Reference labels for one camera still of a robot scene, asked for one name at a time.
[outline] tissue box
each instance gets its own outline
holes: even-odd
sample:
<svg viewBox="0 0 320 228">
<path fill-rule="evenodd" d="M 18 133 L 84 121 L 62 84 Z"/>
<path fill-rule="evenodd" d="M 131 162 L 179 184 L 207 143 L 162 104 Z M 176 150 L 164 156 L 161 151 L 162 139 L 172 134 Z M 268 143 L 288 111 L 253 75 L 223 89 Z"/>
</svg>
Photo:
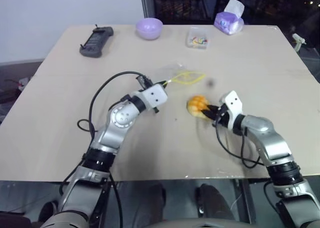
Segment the tissue box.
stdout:
<svg viewBox="0 0 320 228">
<path fill-rule="evenodd" d="M 231 12 L 219 12 L 214 20 L 214 26 L 222 32 L 232 35 L 244 27 L 244 20 Z"/>
</svg>

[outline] beige tabletop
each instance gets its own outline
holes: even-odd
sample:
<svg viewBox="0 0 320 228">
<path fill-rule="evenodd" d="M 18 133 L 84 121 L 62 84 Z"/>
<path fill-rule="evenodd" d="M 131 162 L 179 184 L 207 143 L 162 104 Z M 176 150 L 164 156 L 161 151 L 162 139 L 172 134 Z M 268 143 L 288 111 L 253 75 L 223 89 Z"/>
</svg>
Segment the beige tabletop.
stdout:
<svg viewBox="0 0 320 228">
<path fill-rule="evenodd" d="M 206 78 L 192 86 L 169 85 L 160 112 L 137 119 L 112 167 L 116 180 L 260 178 L 218 144 L 210 122 L 192 117 L 187 100 L 205 95 L 212 104 L 230 90 L 245 114 L 267 117 L 286 139 L 304 175 L 320 171 L 319 84 L 276 26 L 245 26 L 228 36 L 202 26 L 207 50 L 185 46 L 188 25 L 166 25 L 159 39 L 142 40 L 131 25 L 114 25 L 101 58 L 79 54 L 93 26 L 69 28 L 54 46 L 0 126 L 0 180 L 62 181 L 88 148 L 90 135 L 76 123 L 88 117 L 92 96 L 113 74 L 135 70 L 156 81 L 161 68 L 182 64 Z M 209 87 L 208 81 L 214 81 Z M 98 128 L 109 106 L 139 89 L 132 75 L 108 85 L 93 108 Z M 240 153 L 240 138 L 221 131 L 227 147 Z M 250 146 L 247 156 L 256 158 Z"/>
</svg>

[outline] small plastic box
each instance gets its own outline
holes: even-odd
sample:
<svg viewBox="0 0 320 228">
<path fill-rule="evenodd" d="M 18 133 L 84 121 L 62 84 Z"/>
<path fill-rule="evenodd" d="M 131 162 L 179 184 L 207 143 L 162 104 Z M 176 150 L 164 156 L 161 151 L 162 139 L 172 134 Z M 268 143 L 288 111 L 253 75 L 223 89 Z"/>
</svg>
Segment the small plastic box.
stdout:
<svg viewBox="0 0 320 228">
<path fill-rule="evenodd" d="M 191 48 L 206 49 L 209 42 L 206 31 L 199 27 L 191 27 L 186 39 L 187 47 Z"/>
</svg>

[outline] remote control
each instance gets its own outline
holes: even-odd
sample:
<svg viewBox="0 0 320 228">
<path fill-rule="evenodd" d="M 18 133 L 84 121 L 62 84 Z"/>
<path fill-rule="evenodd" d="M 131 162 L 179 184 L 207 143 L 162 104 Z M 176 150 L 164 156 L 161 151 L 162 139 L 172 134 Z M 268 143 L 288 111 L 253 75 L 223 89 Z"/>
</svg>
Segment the remote control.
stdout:
<svg viewBox="0 0 320 228">
<path fill-rule="evenodd" d="M 112 27 L 98 27 L 92 31 L 91 36 L 84 45 L 80 45 L 80 53 L 86 57 L 101 57 L 102 48 L 110 36 L 114 34 Z"/>
</svg>

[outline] purple bowl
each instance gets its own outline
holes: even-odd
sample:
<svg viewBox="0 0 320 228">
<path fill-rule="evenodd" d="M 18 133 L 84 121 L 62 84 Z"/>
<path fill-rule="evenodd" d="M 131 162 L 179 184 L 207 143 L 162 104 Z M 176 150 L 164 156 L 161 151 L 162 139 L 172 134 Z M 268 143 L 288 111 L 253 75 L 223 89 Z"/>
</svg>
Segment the purple bowl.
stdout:
<svg viewBox="0 0 320 228">
<path fill-rule="evenodd" d="M 136 25 L 136 31 L 140 37 L 146 40 L 157 39 L 162 30 L 163 23 L 156 18 L 147 17 L 140 20 Z"/>
</svg>

